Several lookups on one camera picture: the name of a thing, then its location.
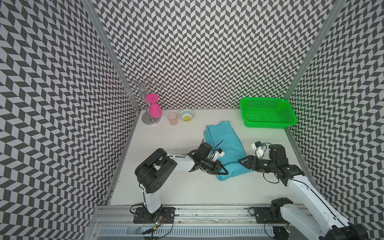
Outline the turquoise long pants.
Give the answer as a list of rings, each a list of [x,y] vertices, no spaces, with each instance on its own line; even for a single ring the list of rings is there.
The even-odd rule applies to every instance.
[[[247,155],[229,121],[207,126],[204,137],[205,142],[215,149],[222,149],[225,153],[223,157],[219,158],[219,161],[229,173],[227,175],[217,175],[219,181],[225,181],[251,172],[251,170],[238,163],[238,160],[245,158]]]

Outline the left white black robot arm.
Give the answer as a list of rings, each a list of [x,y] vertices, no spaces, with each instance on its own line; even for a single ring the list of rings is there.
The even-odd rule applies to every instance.
[[[174,171],[202,170],[209,175],[227,176],[229,171],[219,161],[224,155],[222,149],[206,142],[185,155],[171,155],[162,148],[157,149],[135,169],[145,210],[152,215],[162,207],[159,190]]]

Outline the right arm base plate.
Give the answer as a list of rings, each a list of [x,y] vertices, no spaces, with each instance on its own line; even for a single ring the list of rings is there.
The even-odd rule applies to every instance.
[[[274,207],[255,207],[254,216],[258,224],[285,224],[285,221],[279,211]]]

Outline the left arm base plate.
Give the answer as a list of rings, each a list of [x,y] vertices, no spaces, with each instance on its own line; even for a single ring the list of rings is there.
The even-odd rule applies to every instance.
[[[163,217],[165,224],[172,224],[176,215],[175,211],[174,207],[161,207],[155,213],[150,214],[144,207],[137,208],[133,222],[135,224],[154,224],[160,217]]]

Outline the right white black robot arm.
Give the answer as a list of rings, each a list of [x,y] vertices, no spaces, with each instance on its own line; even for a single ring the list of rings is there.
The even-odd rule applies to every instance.
[[[367,240],[369,234],[362,224],[352,224],[317,191],[305,173],[289,164],[282,145],[269,146],[269,159],[247,156],[239,164],[259,173],[274,174],[306,206],[312,217],[302,213],[287,198],[271,202],[271,218],[292,224],[309,240]]]

